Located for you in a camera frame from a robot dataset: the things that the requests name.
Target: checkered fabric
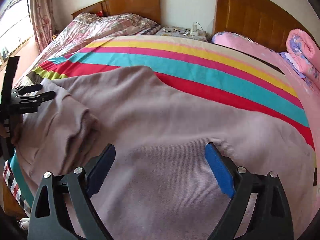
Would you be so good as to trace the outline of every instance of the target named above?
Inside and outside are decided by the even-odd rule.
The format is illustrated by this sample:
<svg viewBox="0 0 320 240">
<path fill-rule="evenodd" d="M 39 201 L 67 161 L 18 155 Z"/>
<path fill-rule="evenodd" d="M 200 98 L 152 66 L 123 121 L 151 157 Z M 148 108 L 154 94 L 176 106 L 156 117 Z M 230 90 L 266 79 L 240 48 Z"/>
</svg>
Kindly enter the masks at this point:
<svg viewBox="0 0 320 240">
<path fill-rule="evenodd" d="M 161 29 L 161 25 L 157 24 L 151 28 L 147 28 L 141 32 L 136 33 L 135 35 L 153 35 Z"/>
<path fill-rule="evenodd" d="M 24 199 L 23 195 L 21 194 L 21 190 L 19 188 L 19 185 L 17 184 L 16 179 L 13 176 L 13 173 L 11 172 L 8 161 L 6 161 L 4 164 L 3 177 L 4 177 L 5 183 L 7 184 L 14 198 L 18 201 L 19 205 L 23 208 L 26 215 L 30 217 L 31 208 L 27 203 L 27 201 Z"/>
</svg>

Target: teal stripe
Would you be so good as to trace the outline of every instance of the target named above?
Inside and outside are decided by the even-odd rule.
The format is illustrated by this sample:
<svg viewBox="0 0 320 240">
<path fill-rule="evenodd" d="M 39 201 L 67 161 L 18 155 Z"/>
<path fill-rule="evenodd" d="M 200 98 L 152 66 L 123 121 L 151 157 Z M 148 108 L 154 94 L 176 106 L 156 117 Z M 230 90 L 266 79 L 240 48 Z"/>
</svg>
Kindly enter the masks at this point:
<svg viewBox="0 0 320 240">
<path fill-rule="evenodd" d="M 145 65 L 158 73 L 194 81 L 247 98 L 309 127 L 305 112 L 300 107 L 263 87 L 216 69 L 175 59 L 131 53 L 78 52 L 68 60 L 73 63 L 80 62 L 119 67 Z"/>
<path fill-rule="evenodd" d="M 22 175 L 20 165 L 18 162 L 17 154 L 14 151 L 14 156 L 8 160 L 8 163 L 10 165 L 11 171 L 14 175 L 14 178 L 17 181 L 17 184 L 19 185 L 19 188 L 21 190 L 21 193 L 24 197 L 24 199 L 27 201 L 30 207 L 32 207 L 32 203 L 34 200 L 33 194 L 31 193 L 26 181 L 24 180 L 24 177 Z"/>
<path fill-rule="evenodd" d="M 54 58 L 49 58 L 47 61 L 51 61 L 54 64 L 60 64 L 64 63 L 67 61 L 65 57 L 54 57 Z"/>
</svg>

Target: hand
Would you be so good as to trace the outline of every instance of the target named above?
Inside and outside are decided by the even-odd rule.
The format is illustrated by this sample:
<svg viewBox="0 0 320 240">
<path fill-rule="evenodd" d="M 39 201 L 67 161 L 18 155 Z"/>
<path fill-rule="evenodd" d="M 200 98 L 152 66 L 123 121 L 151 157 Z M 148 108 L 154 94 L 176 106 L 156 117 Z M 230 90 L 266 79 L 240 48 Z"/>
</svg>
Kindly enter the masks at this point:
<svg viewBox="0 0 320 240">
<path fill-rule="evenodd" d="M 11 143 L 13 145 L 16 145 L 16 143 L 20 139 L 21 130 L 22 130 L 22 121 L 23 121 L 23 118 L 21 114 L 10 116 L 10 123 L 13 125 L 13 137 L 11 138 Z M 3 138 L 7 138 L 9 136 L 2 123 L 0 123 L 0 136 Z"/>
</svg>

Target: silver screw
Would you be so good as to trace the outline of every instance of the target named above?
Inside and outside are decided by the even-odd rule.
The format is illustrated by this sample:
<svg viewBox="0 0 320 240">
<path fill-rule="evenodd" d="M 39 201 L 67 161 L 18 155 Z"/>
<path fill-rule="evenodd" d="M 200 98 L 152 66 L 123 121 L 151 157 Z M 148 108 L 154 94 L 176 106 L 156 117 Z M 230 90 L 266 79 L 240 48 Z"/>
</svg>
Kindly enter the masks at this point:
<svg viewBox="0 0 320 240">
<path fill-rule="evenodd" d="M 270 171 L 270 176 L 273 178 L 276 178 L 276 177 L 278 177 L 278 174 L 274 171 Z"/>
<path fill-rule="evenodd" d="M 247 170 L 246 170 L 245 167 L 239 167 L 239 168 L 238 168 L 238 172 L 244 174 L 244 173 L 247 172 Z"/>
<path fill-rule="evenodd" d="M 50 171 L 47 171 L 45 174 L 43 174 L 43 177 L 44 178 L 49 178 L 51 176 L 51 172 Z"/>
<path fill-rule="evenodd" d="M 75 168 L 75 170 L 73 171 L 75 174 L 79 174 L 82 172 L 82 168 L 81 167 L 77 167 Z"/>
</svg>

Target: rolled pink blanket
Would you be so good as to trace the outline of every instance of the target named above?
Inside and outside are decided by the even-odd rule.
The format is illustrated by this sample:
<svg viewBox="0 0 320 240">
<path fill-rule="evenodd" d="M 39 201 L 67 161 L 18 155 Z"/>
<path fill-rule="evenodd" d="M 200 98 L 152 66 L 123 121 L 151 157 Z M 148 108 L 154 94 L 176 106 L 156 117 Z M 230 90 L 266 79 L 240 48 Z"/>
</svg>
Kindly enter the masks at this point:
<svg viewBox="0 0 320 240">
<path fill-rule="evenodd" d="M 299 71 L 320 88 L 320 50 L 308 33 L 295 29 L 286 41 L 287 51 L 296 61 Z"/>
</svg>

